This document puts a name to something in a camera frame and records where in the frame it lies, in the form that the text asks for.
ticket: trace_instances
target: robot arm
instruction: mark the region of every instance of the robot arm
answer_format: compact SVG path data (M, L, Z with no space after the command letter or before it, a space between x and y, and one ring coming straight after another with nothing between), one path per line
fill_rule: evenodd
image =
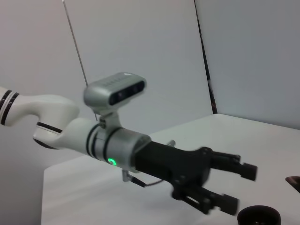
M234 215L238 199L204 189L210 169L238 173L255 180L257 167L240 164L240 156L214 152L209 148L184 151L153 142L145 134L121 126L118 109L141 95L146 80L128 73L118 73L89 85L84 102L100 115L99 123L77 118L79 109L70 100L55 96L21 96L0 88L0 121L12 126L20 118L38 116L34 140L50 149L73 149L92 158L122 168L123 180L146 185L129 175L143 172L173 185L172 197L185 201L208 214L215 206Z

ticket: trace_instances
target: silver camera housing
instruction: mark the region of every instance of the silver camera housing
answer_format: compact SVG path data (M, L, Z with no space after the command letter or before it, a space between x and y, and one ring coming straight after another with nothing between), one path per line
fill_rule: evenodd
M117 73L91 83L84 91L84 102L94 113L107 115L141 95L146 80L131 73Z

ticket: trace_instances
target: camera lens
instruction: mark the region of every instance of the camera lens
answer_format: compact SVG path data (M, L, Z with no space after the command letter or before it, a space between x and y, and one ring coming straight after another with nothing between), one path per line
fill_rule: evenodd
M110 104L110 105L114 105L114 104L116 104L116 103L117 103L117 96L116 96L116 94L113 94L113 95L111 95L110 98L109 98L109 104Z
M137 85L136 85L137 89L139 92L141 92L142 90L144 90L145 88L145 82L144 81L141 81L139 82Z
M120 92L118 92L118 100L122 101L127 97L126 91L122 90Z
M275 209L264 205L255 205L239 212L238 223L239 225L281 225L281 218Z

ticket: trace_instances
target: black stripe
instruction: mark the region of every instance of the black stripe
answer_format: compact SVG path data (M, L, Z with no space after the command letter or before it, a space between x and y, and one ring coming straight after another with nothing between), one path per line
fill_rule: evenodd
M95 150L95 144L96 144L96 139L97 139L96 137L97 137L97 135L95 135L95 137L93 139L93 143L92 143L91 148L92 148L92 155L93 155L93 157L96 158L96 159L98 159L97 156L96 156L96 150Z
M44 148L47 148L47 149L56 149L56 148L51 147L51 146L49 146L49 145L45 144L44 142L41 142L41 141L39 141L39 140L37 140L37 139L34 139L34 141L35 141L36 143L38 143L40 146L43 146Z
M94 132L94 130L97 128L97 127L99 127L100 126L100 124L98 123L98 124L96 124L91 130L90 130L90 132L89 132L89 135L88 135L88 137L87 137L87 139L86 139L86 152L88 153L88 155L89 156L91 156L92 157L92 155L90 154L90 151L89 151L89 143L90 143L90 136L92 135L92 133Z
M3 115L2 115L2 119L1 119L1 124L2 124L2 125L5 125L5 120L6 120L6 117L8 116L8 112L9 112L11 106L13 105L15 99L18 97L18 95L19 95L19 93L16 92L16 93L11 97L11 99L9 100L9 103L8 103L8 105L6 106L6 108L5 108L5 110L4 110L4 113L3 113Z
M61 132L62 132L61 129L58 129L58 128L56 128L56 127L52 127L52 126L50 126L50 125L48 125L48 124L41 123L41 122L37 122L37 126L40 126L40 127L43 127L43 128L47 128L47 129L52 130L52 131L55 131L55 132L57 132L57 133L61 133Z
M115 129L114 131L112 131L112 132L109 134L109 136L107 137L106 142L105 142L105 144L104 144L103 158L104 158L104 160L105 160L107 163L109 163L109 162L107 161L107 145L108 145L109 139L111 139L111 137L114 135L114 133L116 133L116 132L117 132L118 130L120 130L120 129L122 129L122 127L119 127L119 128L117 128L117 129Z
M2 108L2 106L3 106L3 104L4 104L4 102L5 102L6 98L8 97L8 95L9 95L11 92L12 92L12 90L7 90L7 91L5 92L5 94L2 96L2 99L0 100L0 110L1 110L1 108Z

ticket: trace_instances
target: black round object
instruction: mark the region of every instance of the black round object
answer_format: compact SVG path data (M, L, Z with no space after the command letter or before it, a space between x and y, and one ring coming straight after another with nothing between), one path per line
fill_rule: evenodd
M238 223L239 225L281 225L281 218L279 212L269 206L254 205L239 212Z

